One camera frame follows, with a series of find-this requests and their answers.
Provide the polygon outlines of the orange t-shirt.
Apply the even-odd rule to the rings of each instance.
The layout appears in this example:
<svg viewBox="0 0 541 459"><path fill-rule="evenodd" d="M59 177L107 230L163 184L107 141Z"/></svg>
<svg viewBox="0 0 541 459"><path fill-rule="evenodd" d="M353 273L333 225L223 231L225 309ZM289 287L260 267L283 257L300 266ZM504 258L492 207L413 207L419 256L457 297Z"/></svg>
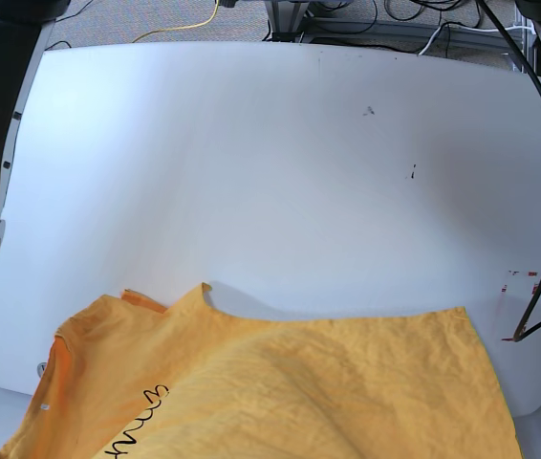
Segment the orange t-shirt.
<svg viewBox="0 0 541 459"><path fill-rule="evenodd" d="M518 458L465 309L269 321L104 295L54 335L1 458Z"/></svg>

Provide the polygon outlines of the red tape rectangle marking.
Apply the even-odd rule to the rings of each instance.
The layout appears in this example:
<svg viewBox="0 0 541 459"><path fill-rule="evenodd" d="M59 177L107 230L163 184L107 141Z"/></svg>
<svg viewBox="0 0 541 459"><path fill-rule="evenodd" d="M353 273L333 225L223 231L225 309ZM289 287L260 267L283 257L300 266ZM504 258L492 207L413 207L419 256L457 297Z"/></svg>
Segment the red tape rectangle marking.
<svg viewBox="0 0 541 459"><path fill-rule="evenodd" d="M501 289L497 332L500 340L511 340L539 285L539 272L509 271Z"/></svg>

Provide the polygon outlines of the left table grommet hole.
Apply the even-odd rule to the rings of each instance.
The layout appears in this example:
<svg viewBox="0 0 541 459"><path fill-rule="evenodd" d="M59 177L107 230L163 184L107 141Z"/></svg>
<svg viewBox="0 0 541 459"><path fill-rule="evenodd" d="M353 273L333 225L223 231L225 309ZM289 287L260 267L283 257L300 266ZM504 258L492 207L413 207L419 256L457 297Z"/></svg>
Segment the left table grommet hole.
<svg viewBox="0 0 541 459"><path fill-rule="evenodd" d="M39 378L41 378L43 376L46 367L47 367L47 363L44 362L44 361L37 365L36 371L37 371L37 375L38 375Z"/></svg>

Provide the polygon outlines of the aluminium frame rail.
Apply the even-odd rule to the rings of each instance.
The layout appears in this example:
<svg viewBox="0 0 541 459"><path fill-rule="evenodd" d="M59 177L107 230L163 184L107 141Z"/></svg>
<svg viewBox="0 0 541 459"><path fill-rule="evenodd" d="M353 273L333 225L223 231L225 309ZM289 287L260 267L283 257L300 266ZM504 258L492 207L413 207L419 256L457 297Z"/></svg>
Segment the aluminium frame rail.
<svg viewBox="0 0 541 459"><path fill-rule="evenodd" d="M265 1L275 42L334 44L426 55L510 54L475 1Z"/></svg>

